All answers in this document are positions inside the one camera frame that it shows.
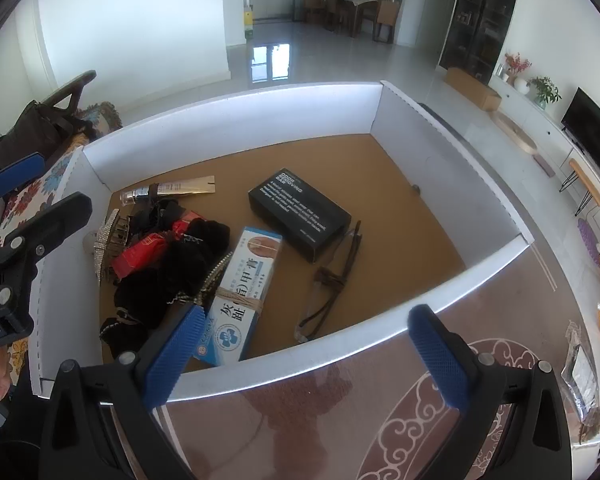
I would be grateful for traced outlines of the cardboard box on floor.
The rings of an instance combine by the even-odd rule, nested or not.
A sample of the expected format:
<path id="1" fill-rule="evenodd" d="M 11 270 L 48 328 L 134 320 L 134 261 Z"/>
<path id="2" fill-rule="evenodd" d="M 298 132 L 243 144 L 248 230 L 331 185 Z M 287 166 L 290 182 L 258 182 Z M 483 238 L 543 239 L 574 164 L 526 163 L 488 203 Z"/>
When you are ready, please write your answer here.
<path id="1" fill-rule="evenodd" d="M 457 67 L 446 71 L 444 82 L 485 112 L 495 112 L 501 105 L 502 97 L 475 77 Z"/>

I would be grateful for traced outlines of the brown frame glasses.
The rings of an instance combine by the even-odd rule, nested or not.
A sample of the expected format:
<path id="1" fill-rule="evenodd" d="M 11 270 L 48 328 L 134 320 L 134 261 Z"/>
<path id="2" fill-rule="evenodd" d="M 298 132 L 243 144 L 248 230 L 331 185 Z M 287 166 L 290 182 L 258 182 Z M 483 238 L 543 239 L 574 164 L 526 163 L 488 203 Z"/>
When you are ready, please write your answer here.
<path id="1" fill-rule="evenodd" d="M 361 221 L 338 240 L 325 263 L 313 275 L 311 292 L 294 328 L 298 344 L 320 334 L 337 300 L 346 288 L 362 243 Z"/>

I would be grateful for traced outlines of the white cardboard storage box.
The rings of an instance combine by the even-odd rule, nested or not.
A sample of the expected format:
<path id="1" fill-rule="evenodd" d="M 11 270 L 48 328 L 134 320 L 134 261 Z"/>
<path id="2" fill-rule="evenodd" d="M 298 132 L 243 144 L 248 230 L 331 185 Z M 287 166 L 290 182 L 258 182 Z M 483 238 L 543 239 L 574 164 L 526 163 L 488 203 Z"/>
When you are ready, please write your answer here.
<path id="1" fill-rule="evenodd" d="M 60 364 L 102 362 L 102 284 L 87 237 L 125 188 L 213 176 L 183 207 L 256 233 L 246 263 L 274 272 L 254 325 L 228 312 L 192 361 L 174 402 L 253 389 L 272 394 L 341 368 L 355 387 L 419 373 L 407 333 L 420 304 L 456 310 L 521 256 L 532 234 L 496 175 L 388 82 L 298 84 L 183 106 L 73 151 L 56 198 L 80 192 L 87 225 L 38 264 L 30 312 L 32 390 L 48 396 Z"/>

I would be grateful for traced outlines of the floral sofa cushion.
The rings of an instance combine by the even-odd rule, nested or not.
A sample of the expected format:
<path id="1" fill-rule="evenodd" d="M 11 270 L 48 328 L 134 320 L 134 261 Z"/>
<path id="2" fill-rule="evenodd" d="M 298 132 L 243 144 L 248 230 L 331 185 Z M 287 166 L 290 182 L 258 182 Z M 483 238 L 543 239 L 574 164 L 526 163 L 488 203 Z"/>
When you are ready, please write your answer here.
<path id="1" fill-rule="evenodd" d="M 13 382 L 25 366 L 36 380 L 51 380 L 65 359 L 75 359 L 83 366 L 102 362 L 99 284 L 85 240 L 102 224 L 111 191 L 94 173 L 81 144 L 61 155 L 46 174 L 14 197 L 0 198 L 0 246 L 23 222 L 74 192 L 92 200 L 91 218 L 38 264 L 30 299 L 34 329 L 8 350 Z"/>

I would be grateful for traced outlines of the gold silver cosmetic tube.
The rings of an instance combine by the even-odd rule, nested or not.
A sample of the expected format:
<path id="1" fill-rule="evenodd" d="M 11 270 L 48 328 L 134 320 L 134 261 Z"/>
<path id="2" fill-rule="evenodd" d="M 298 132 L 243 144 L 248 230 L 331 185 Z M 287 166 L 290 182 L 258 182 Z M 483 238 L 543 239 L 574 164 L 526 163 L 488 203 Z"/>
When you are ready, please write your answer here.
<path id="1" fill-rule="evenodd" d="M 175 182 L 153 183 L 134 190 L 120 193 L 122 205 L 131 205 L 141 200 L 158 200 L 178 196 L 198 194 L 213 194 L 215 192 L 215 177 L 200 177 Z"/>

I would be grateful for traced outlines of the dining table with chairs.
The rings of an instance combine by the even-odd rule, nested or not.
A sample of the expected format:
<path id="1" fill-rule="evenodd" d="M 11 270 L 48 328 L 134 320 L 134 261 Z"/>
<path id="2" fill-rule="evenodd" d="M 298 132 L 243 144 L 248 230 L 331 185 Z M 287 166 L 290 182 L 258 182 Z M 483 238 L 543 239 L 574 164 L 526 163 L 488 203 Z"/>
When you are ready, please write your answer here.
<path id="1" fill-rule="evenodd" d="M 362 32 L 365 21 L 372 25 L 372 40 L 394 44 L 402 0 L 301 0 L 302 20 L 311 16 L 332 32 L 345 28 L 351 38 Z"/>

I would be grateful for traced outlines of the black glass display cabinet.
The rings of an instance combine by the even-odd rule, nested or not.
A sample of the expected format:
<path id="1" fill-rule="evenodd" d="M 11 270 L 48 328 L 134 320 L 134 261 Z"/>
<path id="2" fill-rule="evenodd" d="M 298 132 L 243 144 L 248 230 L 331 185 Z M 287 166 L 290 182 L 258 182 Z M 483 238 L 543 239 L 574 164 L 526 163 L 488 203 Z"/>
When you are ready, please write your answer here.
<path id="1" fill-rule="evenodd" d="M 440 65 L 487 84 L 498 65 L 516 0 L 455 0 Z"/>

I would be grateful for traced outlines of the black fluffy pouch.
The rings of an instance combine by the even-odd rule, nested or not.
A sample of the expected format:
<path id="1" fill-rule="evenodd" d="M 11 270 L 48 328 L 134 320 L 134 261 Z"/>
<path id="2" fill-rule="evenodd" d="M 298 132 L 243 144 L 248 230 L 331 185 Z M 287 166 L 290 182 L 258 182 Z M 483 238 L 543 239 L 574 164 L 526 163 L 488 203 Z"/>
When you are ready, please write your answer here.
<path id="1" fill-rule="evenodd" d="M 131 241 L 126 247 L 150 233 L 172 230 L 176 220 L 191 212 L 196 214 L 172 198 L 140 206 L 130 218 Z M 176 304 L 195 299 L 228 248 L 230 227 L 204 218 L 192 222 L 184 240 L 173 243 L 157 263 L 122 280 L 114 275 L 114 315 L 103 320 L 99 330 L 111 356 L 140 350 Z"/>

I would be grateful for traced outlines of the black rectangular box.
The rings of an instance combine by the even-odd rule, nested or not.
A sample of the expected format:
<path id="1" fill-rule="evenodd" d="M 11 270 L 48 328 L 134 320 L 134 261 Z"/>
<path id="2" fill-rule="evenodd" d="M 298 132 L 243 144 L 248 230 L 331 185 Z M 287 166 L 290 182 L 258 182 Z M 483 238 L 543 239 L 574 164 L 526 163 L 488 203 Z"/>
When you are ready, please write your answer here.
<path id="1" fill-rule="evenodd" d="M 351 215 L 287 168 L 248 192 L 251 210 L 310 263 L 347 232 Z"/>

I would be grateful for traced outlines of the wooden side stool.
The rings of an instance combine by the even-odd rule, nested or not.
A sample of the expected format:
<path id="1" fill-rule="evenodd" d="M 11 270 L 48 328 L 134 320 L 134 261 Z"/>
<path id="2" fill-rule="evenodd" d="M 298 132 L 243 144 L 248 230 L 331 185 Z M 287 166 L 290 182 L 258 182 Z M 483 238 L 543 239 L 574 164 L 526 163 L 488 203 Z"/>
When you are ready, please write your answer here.
<path id="1" fill-rule="evenodd" d="M 559 192 L 565 193 L 575 185 L 579 185 L 582 191 L 580 202 L 573 215 L 579 217 L 582 212 L 588 210 L 588 206 L 600 207 L 600 188 L 582 164 L 577 159 L 570 157 L 567 162 L 567 168 L 570 170 L 570 173 L 562 181 Z"/>

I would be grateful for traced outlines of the black handbag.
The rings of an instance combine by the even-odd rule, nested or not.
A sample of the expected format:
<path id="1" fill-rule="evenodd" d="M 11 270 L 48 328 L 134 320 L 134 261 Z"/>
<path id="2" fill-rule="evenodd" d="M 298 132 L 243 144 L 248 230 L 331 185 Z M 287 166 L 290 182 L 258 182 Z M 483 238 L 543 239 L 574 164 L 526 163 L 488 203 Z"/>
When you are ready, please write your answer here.
<path id="1" fill-rule="evenodd" d="M 48 169 L 75 136 L 84 134 L 87 140 L 95 141 L 97 131 L 92 123 L 76 116 L 76 112 L 85 86 L 96 75 L 94 70 L 87 70 L 44 101 L 31 101 L 9 132 L 0 136 L 0 169 L 34 153 L 43 156 Z"/>

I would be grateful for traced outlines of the black television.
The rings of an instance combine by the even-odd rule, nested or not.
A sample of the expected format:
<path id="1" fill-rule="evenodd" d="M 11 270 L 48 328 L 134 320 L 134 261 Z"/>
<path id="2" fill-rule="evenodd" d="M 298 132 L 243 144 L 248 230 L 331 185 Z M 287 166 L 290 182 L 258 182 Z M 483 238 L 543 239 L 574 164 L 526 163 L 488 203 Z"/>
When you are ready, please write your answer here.
<path id="1" fill-rule="evenodd" d="M 600 107 L 581 88 L 562 116 L 562 125 L 600 170 Z"/>

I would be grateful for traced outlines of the white tv cabinet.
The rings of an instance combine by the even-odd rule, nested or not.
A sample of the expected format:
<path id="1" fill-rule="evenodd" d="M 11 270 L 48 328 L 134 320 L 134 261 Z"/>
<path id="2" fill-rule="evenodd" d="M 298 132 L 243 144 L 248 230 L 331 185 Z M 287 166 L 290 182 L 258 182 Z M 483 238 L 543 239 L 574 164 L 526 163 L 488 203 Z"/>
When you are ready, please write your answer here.
<path id="1" fill-rule="evenodd" d="M 492 76 L 489 86 L 502 97 L 500 109 L 524 129 L 538 146 L 540 154 L 565 179 L 570 174 L 570 159 L 576 160 L 600 192 L 600 170 L 588 153 L 575 144 L 568 132 L 560 128 L 545 110 L 541 110 L 528 94 L 521 94 L 511 84 Z"/>

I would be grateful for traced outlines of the white blue ointment box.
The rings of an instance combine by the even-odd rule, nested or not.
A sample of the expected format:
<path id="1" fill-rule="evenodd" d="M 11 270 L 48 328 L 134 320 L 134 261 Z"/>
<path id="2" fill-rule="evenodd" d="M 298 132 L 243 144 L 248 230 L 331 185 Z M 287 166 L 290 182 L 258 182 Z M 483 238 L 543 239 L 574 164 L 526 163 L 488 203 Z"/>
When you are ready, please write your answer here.
<path id="1" fill-rule="evenodd" d="M 211 366 L 234 364 L 246 355 L 263 310 L 283 245 L 277 233 L 245 228 L 228 259 L 193 352 Z"/>

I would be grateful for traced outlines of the rhinestone bow hair clip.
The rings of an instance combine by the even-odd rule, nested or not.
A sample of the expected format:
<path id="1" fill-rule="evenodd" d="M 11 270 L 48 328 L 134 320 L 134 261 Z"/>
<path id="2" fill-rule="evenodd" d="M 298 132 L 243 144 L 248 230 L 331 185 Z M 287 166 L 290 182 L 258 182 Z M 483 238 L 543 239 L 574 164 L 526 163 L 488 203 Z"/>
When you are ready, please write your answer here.
<path id="1" fill-rule="evenodd" d="M 96 231 L 84 236 L 83 247 L 93 259 L 97 283 L 110 280 L 112 262 L 120 256 L 129 239 L 129 217 L 114 208 Z"/>

